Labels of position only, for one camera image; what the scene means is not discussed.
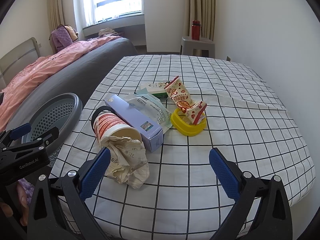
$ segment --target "stool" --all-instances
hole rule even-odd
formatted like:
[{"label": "stool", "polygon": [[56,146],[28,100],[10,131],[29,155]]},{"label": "stool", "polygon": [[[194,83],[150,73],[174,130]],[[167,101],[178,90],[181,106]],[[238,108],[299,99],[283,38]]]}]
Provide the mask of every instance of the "stool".
[{"label": "stool", "polygon": [[209,58],[215,58],[215,44],[213,41],[200,38],[199,41],[191,39],[189,36],[182,37],[181,40],[181,55],[192,56],[194,49],[209,51]]},{"label": "stool", "polygon": [[31,132],[24,135],[21,142],[31,142],[56,126],[59,129],[59,137],[46,147],[50,159],[48,166],[53,167],[64,141],[76,126],[81,112],[82,102],[76,94],[59,95],[36,111],[29,121]]}]

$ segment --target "snack wrapper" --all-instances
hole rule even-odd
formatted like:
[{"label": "snack wrapper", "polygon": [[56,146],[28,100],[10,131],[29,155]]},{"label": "snack wrapper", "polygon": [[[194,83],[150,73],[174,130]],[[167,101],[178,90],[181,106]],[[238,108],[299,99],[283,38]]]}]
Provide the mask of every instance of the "snack wrapper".
[{"label": "snack wrapper", "polygon": [[192,124],[199,124],[205,118],[202,112],[207,107],[207,104],[203,101],[192,101],[188,90],[179,79],[179,76],[172,80],[164,89]]}]

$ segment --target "finger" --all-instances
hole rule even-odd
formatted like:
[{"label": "finger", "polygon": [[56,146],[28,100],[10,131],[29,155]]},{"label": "finger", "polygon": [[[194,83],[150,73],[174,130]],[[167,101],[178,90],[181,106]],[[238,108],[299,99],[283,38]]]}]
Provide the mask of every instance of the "finger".
[{"label": "finger", "polygon": [[0,207],[6,217],[12,217],[13,211],[9,205],[7,205],[6,203],[0,202]]},{"label": "finger", "polygon": [[20,204],[24,208],[27,208],[28,207],[27,194],[26,194],[23,186],[21,186],[21,184],[19,182],[17,182],[17,192],[18,192],[18,198],[19,198]]},{"label": "finger", "polygon": [[21,225],[26,226],[28,224],[28,215],[29,215],[27,194],[23,186],[19,182],[17,183],[17,192],[18,192],[19,201],[21,203],[21,211],[22,211],[22,218],[20,218],[20,223]]}]

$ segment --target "gray laundry basket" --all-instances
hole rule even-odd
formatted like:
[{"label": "gray laundry basket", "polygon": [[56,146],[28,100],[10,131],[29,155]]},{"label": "gray laundry basket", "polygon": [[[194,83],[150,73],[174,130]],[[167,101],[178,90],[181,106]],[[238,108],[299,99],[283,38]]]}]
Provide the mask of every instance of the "gray laundry basket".
[{"label": "gray laundry basket", "polygon": [[76,94],[62,94],[51,99],[32,116],[29,121],[31,132],[24,135],[21,142],[31,142],[56,126],[59,137],[46,147],[50,159],[48,166],[53,167],[64,141],[76,126],[81,111],[82,102]]}]

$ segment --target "crumpled paper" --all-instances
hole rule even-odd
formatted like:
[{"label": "crumpled paper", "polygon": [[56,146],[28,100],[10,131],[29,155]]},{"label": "crumpled paper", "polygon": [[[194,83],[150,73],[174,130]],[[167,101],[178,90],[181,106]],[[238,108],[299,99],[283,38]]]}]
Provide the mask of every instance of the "crumpled paper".
[{"label": "crumpled paper", "polygon": [[108,178],[120,184],[126,182],[133,188],[140,188],[149,178],[146,149],[139,140],[109,136],[103,139],[100,146],[107,147],[111,152],[111,162],[105,173]]}]

